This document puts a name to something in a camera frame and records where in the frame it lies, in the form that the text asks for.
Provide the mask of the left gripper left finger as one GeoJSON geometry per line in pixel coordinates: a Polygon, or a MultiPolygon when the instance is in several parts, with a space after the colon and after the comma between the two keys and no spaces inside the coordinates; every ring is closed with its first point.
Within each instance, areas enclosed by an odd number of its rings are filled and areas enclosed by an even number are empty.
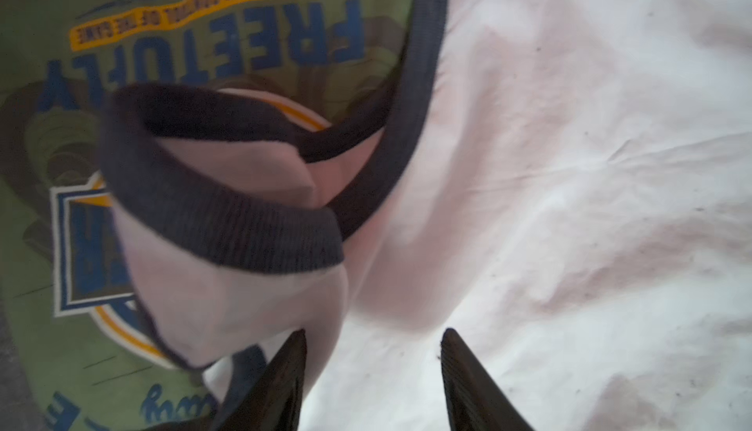
{"type": "Polygon", "coordinates": [[[218,431],[294,431],[304,395],[307,340],[293,332],[266,364],[254,346],[232,356],[232,375],[221,408],[211,423],[218,431]]]}

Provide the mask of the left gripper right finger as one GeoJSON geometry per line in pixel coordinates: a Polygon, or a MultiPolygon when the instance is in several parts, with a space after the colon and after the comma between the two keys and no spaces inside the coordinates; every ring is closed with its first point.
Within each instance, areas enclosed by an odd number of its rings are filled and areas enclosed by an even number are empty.
{"type": "Polygon", "coordinates": [[[441,366],[451,431],[533,431],[453,328],[442,338],[441,366]]]}

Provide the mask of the white grey-trimmed tank top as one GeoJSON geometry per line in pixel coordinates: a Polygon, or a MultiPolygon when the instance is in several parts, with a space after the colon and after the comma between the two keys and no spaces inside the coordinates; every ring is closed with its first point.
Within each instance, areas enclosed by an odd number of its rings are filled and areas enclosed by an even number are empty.
{"type": "Polygon", "coordinates": [[[533,430],[751,426],[751,0],[413,0],[352,115],[115,93],[136,303],[222,405],[305,332],[301,430],[448,430],[455,329],[533,430]]]}

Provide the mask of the olive green tank top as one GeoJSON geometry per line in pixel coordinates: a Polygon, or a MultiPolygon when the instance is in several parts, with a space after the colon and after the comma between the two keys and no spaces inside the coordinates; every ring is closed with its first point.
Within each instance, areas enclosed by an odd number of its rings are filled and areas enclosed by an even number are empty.
{"type": "Polygon", "coordinates": [[[140,430],[217,409],[137,313],[99,169],[110,95],[250,89],[319,131],[384,87],[410,4],[1,0],[3,429],[140,430]]]}

